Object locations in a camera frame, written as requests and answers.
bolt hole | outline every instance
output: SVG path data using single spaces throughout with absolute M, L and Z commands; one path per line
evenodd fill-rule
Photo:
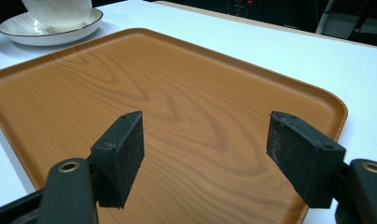
M 75 171 L 79 165 L 80 163 L 76 161 L 69 161 L 65 163 L 64 165 L 61 165 L 58 171 L 61 173 L 69 173 L 69 172 Z
M 377 164 L 376 163 L 373 163 L 373 162 L 363 162 L 362 165 L 363 165 L 363 167 L 366 170 L 377 174 Z

table surface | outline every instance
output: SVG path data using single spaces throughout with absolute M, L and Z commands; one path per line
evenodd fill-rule
M 131 0 L 99 9 L 101 27 L 71 44 L 30 47 L 0 34 L 0 69 L 120 30 L 147 28 L 334 93 L 349 113 L 339 140 L 347 148 L 345 162 L 377 161 L 377 48 L 166 3 Z M 33 190 L 0 131 L 0 205 Z M 310 209 L 304 223 L 334 222 L 335 206 Z

white teacup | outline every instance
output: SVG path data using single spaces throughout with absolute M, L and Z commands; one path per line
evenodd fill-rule
M 84 26 L 92 10 L 91 0 L 21 0 L 39 22 L 57 32 L 76 30 Z

saucer rim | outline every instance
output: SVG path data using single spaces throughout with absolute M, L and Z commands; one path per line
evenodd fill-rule
M 97 18 L 96 20 L 94 20 L 93 22 L 81 27 L 81 28 L 78 28 L 78 29 L 75 29 L 75 30 L 71 30 L 71 31 L 64 31 L 64 32 L 58 32 L 58 33 L 55 33 L 55 34 L 48 34 L 48 35 L 13 35 L 13 34 L 9 34 L 9 33 L 5 33 L 3 31 L 0 30 L 0 33 L 3 34 L 3 35 L 8 35 L 8 36 L 16 36 L 16 37 L 46 37 L 46 36 L 55 36 L 55 35 L 64 35 L 64 34 L 68 34 L 68 33 L 73 33 L 73 32 L 77 32 L 79 30 L 82 30 L 82 29 L 85 29 L 89 26 L 92 26 L 93 24 L 95 24 L 97 21 L 101 20 L 102 17 L 104 16 L 104 12 L 98 8 L 93 8 L 91 10 L 91 13 L 93 11 L 99 11 L 101 14 L 99 16 L 99 18 Z M 16 17 L 19 17 L 21 15 L 24 15 L 24 14 L 29 14 L 29 12 L 24 12 L 24 13 L 21 13 L 20 15 L 17 15 L 17 16 L 14 16 L 14 17 L 11 17 L 10 19 L 7 19 L 5 21 L 3 21 L 2 23 L 0 23 L 0 27 L 7 21 L 11 20 L 11 19 L 14 19 Z

wooden tray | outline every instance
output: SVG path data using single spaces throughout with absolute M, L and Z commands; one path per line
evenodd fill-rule
M 146 155 L 123 210 L 101 223 L 298 223 L 307 208 L 266 156 L 272 110 L 337 139 L 329 92 L 143 29 L 0 71 L 0 126 L 36 188 L 142 110 Z

